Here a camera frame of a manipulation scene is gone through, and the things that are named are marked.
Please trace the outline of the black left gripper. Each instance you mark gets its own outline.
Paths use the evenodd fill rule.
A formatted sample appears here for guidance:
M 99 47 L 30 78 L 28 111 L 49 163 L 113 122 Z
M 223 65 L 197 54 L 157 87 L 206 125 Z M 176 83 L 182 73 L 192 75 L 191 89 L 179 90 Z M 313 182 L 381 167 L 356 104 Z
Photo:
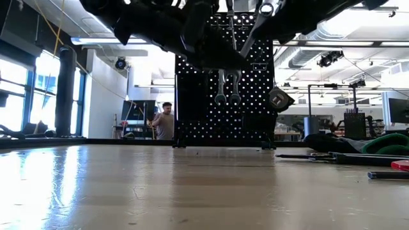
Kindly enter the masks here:
M 246 59 L 208 24 L 218 10 L 219 0 L 187 0 L 181 9 L 184 22 L 180 35 L 185 56 L 199 68 L 239 70 L 247 64 Z

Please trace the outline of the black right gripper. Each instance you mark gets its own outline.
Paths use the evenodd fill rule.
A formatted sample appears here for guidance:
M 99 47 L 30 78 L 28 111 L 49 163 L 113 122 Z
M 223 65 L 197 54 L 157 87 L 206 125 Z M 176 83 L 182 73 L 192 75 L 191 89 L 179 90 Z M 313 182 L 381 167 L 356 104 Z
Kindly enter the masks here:
M 320 0 L 284 0 L 275 15 L 257 30 L 257 38 L 271 38 L 286 43 L 297 33 L 306 35 L 319 23 Z

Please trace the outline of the grey handled screwdriver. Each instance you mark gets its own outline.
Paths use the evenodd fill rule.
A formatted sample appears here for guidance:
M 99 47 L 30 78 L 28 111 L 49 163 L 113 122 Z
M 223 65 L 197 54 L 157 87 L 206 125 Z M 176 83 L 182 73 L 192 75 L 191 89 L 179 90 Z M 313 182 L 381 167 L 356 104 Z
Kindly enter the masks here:
M 236 38 L 235 38 L 235 27 L 234 27 L 234 0 L 225 0 L 226 7 L 227 7 L 227 17 L 229 19 L 229 27 L 228 29 L 231 31 L 232 36 L 232 46 L 236 50 Z

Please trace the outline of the black tape measure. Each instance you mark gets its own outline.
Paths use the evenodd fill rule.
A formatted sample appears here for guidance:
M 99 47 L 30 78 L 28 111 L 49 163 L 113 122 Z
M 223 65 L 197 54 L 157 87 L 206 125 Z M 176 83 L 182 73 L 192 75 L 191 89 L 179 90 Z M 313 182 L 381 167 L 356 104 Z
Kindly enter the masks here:
M 268 94 L 269 103 L 277 113 L 286 111 L 295 103 L 295 100 L 292 97 L 278 87 L 273 88 Z

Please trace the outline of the red handled tool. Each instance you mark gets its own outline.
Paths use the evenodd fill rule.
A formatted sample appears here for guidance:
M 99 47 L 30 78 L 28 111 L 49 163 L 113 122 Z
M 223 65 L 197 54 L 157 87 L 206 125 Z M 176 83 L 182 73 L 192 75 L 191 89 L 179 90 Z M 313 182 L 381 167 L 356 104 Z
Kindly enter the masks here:
M 409 160 L 394 161 L 391 163 L 391 168 L 399 171 L 409 172 Z

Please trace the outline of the black ceiling mounted device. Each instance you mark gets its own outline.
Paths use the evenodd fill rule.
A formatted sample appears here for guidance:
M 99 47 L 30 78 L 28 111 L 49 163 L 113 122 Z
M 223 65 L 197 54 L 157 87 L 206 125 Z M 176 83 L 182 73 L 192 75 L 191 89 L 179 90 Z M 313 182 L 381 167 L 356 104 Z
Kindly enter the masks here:
M 343 51 L 330 51 L 320 56 L 320 60 L 317 62 L 317 65 L 321 68 L 329 67 L 332 63 L 343 57 Z

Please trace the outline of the black metal stand rig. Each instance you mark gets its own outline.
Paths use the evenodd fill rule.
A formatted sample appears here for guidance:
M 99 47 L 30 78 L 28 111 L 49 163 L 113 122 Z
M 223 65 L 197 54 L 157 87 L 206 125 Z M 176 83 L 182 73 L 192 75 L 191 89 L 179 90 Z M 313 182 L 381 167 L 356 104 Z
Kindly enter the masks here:
M 309 84 L 307 86 L 307 96 L 308 96 L 308 112 L 309 112 L 309 117 L 312 116 L 312 104 L 311 104 L 311 88 L 313 86 L 316 86 L 318 88 L 332 88 L 332 89 L 338 89 L 341 87 L 351 89 L 353 92 L 353 111 L 352 113 L 358 113 L 358 107 L 357 107 L 357 88 L 361 88 L 366 86 L 366 83 L 364 80 L 359 80 L 355 83 L 346 85 L 346 84 L 336 84 L 336 83 L 330 83 L 330 84 Z

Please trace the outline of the person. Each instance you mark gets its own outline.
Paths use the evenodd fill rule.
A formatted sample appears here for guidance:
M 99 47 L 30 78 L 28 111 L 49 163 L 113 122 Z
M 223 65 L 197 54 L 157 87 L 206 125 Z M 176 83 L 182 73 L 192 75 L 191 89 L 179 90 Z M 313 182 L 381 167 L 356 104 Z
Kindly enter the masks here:
M 163 112 L 158 113 L 151 122 L 156 128 L 157 140 L 168 141 L 173 139 L 174 135 L 174 115 L 172 112 L 172 103 L 165 102 L 162 105 Z

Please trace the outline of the black metal pegboard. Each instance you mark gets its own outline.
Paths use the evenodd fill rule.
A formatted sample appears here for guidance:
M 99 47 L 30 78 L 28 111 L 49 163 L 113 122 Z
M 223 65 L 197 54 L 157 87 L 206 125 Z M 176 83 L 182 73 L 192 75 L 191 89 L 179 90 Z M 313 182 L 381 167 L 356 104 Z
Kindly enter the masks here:
M 271 149 L 277 110 L 273 42 L 254 41 L 239 72 L 199 70 L 175 57 L 175 131 L 177 147 L 260 146 Z

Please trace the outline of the black computer monitor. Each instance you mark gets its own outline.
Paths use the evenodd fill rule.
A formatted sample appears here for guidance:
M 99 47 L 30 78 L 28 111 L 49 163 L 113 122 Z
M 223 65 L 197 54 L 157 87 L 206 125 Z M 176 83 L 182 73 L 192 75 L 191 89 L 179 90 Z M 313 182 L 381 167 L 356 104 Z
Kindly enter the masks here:
M 155 106 L 154 100 L 124 100 L 121 119 L 151 121 L 155 116 Z
M 390 98 L 389 112 L 391 123 L 409 124 L 409 100 Z

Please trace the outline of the small black pegboard bin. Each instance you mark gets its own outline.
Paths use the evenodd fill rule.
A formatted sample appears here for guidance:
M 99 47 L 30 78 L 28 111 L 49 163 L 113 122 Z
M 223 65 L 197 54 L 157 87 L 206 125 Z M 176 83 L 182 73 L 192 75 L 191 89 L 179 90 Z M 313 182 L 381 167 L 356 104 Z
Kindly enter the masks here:
M 244 114 L 242 123 L 243 129 L 260 135 L 260 139 L 265 142 L 274 141 L 274 131 L 276 126 L 277 114 Z

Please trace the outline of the grey cylinder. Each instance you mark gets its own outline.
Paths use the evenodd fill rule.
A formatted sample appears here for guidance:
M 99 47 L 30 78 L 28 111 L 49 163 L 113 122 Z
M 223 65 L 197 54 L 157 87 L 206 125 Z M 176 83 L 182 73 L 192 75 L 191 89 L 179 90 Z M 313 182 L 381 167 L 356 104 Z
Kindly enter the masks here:
M 304 118 L 304 137 L 319 133 L 319 118 L 308 116 Z

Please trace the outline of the cluttered equipment cart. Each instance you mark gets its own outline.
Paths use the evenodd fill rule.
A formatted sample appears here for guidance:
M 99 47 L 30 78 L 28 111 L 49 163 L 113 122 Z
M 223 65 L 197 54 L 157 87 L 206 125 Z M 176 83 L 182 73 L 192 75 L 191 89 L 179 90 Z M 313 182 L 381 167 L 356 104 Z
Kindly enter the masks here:
M 122 121 L 120 124 L 112 126 L 113 139 L 139 139 L 139 140 L 155 140 L 155 128 L 148 121 L 144 123 L 133 124 L 127 121 Z

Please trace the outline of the long ceiling light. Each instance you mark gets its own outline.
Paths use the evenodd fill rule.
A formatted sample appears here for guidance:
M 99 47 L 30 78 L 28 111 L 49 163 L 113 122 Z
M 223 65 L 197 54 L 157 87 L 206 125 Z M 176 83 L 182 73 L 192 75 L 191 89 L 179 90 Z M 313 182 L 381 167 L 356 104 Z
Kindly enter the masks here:
M 81 38 L 81 37 L 72 37 L 71 42 L 74 45 L 122 45 L 122 43 L 117 38 Z M 127 44 L 145 44 L 146 41 L 139 38 L 130 38 Z

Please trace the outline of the black perforated holder box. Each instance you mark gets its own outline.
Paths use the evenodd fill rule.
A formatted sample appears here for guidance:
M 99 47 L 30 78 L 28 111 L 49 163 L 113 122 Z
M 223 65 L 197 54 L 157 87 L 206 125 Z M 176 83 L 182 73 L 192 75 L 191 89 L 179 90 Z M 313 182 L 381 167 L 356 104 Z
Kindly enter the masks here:
M 346 137 L 366 137 L 366 117 L 364 113 L 344 113 L 344 132 Z

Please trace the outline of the black grey work glove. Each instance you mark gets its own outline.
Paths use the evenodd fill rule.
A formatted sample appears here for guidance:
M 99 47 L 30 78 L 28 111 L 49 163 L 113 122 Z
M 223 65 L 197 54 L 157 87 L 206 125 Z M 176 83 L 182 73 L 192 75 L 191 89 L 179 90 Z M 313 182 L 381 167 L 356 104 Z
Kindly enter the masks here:
M 387 134 L 374 139 L 351 139 L 332 134 L 311 134 L 304 138 L 307 146 L 318 152 L 358 153 L 409 156 L 409 137 Z

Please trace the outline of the black room pillar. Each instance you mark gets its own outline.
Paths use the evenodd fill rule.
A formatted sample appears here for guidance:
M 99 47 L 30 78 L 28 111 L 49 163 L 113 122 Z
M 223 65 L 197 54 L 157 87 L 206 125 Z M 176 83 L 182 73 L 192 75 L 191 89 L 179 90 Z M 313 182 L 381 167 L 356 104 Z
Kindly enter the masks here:
M 77 54 L 67 45 L 60 48 L 55 127 L 58 137 L 70 135 Z

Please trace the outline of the dark office chair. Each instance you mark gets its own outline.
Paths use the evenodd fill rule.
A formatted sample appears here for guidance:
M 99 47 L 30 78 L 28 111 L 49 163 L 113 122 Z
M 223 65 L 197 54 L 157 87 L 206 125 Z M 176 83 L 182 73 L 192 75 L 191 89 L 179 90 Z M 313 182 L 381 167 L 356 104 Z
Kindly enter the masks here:
M 24 128 L 22 129 L 22 133 L 25 135 L 28 134 L 42 134 L 46 132 L 48 126 L 44 124 L 42 121 L 38 123 L 26 123 Z

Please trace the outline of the black aluminium table frame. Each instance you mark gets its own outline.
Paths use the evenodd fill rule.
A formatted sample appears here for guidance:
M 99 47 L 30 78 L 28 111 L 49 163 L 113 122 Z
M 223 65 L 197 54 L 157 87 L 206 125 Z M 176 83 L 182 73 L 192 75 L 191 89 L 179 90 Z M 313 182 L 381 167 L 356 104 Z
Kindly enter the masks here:
M 22 148 L 45 148 L 55 146 L 74 146 L 81 144 L 143 145 L 172 146 L 174 141 L 157 141 L 142 139 L 88 139 L 88 138 L 30 138 L 0 139 L 0 150 Z

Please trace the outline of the blue window frame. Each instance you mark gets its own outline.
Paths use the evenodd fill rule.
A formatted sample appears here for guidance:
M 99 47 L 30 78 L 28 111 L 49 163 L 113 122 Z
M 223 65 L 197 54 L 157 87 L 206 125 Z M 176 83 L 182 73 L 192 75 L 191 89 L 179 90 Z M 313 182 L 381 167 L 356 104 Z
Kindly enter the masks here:
M 32 70 L 0 56 L 0 89 L 10 93 L 0 101 L 0 125 L 21 131 L 41 121 L 55 129 L 59 67 L 59 58 L 46 52 L 36 58 Z

